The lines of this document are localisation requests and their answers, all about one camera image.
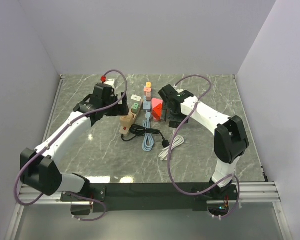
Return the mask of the red cube socket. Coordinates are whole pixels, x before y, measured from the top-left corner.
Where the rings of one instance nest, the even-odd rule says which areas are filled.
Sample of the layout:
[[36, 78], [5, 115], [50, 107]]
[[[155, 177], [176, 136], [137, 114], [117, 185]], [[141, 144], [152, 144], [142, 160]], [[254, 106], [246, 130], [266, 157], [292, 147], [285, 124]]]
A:
[[152, 109], [152, 117], [154, 121], [159, 122], [161, 120], [161, 115], [162, 115], [162, 104], [160, 103]]

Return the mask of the black cube socket adapter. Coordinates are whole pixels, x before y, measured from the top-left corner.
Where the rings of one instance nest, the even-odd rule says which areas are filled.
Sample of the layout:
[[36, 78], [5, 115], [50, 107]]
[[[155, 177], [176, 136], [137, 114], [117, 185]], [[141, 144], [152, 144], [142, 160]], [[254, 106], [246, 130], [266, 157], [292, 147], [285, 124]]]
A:
[[167, 110], [166, 119], [168, 121], [168, 127], [176, 129], [181, 122], [186, 118], [186, 115], [181, 113], [173, 113]]

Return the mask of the pink plug adapter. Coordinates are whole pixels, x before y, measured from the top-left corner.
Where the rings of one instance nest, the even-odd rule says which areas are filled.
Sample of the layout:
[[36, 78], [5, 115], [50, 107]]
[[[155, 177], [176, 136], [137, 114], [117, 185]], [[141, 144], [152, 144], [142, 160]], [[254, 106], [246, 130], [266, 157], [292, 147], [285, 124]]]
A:
[[149, 87], [144, 87], [143, 88], [143, 93], [144, 93], [144, 96], [146, 98], [151, 98], [151, 88]]

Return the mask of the light blue power strip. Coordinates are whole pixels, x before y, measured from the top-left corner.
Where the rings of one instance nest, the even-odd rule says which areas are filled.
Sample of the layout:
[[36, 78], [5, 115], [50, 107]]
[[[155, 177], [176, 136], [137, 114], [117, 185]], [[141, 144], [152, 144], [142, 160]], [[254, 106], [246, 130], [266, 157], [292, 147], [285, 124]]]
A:
[[150, 111], [151, 110], [151, 99], [150, 101], [147, 100], [146, 96], [143, 96], [143, 110]]

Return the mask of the green plug adapter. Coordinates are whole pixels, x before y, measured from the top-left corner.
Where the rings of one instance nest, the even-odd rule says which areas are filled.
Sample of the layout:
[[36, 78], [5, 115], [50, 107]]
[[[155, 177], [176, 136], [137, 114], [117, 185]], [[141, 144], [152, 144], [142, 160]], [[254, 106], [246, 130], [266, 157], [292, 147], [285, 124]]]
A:
[[134, 103], [133, 106], [131, 107], [131, 112], [136, 114], [139, 110], [139, 104], [138, 103]]

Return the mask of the beige wooden power strip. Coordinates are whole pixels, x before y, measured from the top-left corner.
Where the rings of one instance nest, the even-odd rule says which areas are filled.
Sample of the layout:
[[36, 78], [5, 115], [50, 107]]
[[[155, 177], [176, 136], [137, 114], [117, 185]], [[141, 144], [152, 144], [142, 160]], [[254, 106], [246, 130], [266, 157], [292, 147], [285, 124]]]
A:
[[119, 130], [120, 134], [122, 134], [124, 136], [127, 136], [129, 134], [129, 130], [130, 130], [131, 126], [135, 123], [136, 118], [140, 112], [140, 109], [141, 109], [141, 107], [139, 105], [138, 112], [136, 114], [134, 114], [131, 112], [131, 108], [130, 108], [128, 115], [120, 117], [120, 130]]

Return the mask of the pink triangular socket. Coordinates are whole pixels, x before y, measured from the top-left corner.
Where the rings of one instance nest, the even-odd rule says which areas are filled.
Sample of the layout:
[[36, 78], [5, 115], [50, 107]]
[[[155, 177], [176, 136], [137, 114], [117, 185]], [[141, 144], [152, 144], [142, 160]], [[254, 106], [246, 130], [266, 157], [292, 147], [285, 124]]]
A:
[[151, 99], [151, 108], [154, 109], [157, 105], [162, 104], [163, 101], [161, 99], [152, 98]]

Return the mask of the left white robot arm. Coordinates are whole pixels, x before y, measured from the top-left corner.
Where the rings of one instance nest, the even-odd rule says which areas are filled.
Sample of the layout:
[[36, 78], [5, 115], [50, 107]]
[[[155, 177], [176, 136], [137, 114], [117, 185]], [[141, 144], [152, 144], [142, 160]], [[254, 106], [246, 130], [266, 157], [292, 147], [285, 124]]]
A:
[[61, 173], [58, 166], [65, 153], [83, 133], [103, 117], [128, 115], [126, 95], [115, 94], [117, 81], [97, 83], [91, 94], [78, 103], [68, 119], [45, 142], [20, 155], [20, 181], [44, 195], [72, 192], [78, 201], [90, 195], [90, 181], [78, 174]]

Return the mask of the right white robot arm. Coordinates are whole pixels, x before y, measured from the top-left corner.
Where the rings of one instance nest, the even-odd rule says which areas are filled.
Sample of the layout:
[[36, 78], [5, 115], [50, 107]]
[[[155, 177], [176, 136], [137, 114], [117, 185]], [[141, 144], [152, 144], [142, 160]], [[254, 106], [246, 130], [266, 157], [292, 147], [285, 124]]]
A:
[[161, 88], [158, 94], [163, 100], [161, 119], [168, 121], [170, 128], [176, 129], [181, 122], [187, 123], [192, 118], [213, 135], [217, 163], [210, 178], [214, 184], [210, 185], [209, 194], [221, 199], [231, 181], [226, 176], [234, 173], [239, 158], [249, 146], [242, 119], [219, 113], [187, 90], [175, 90], [171, 85]]

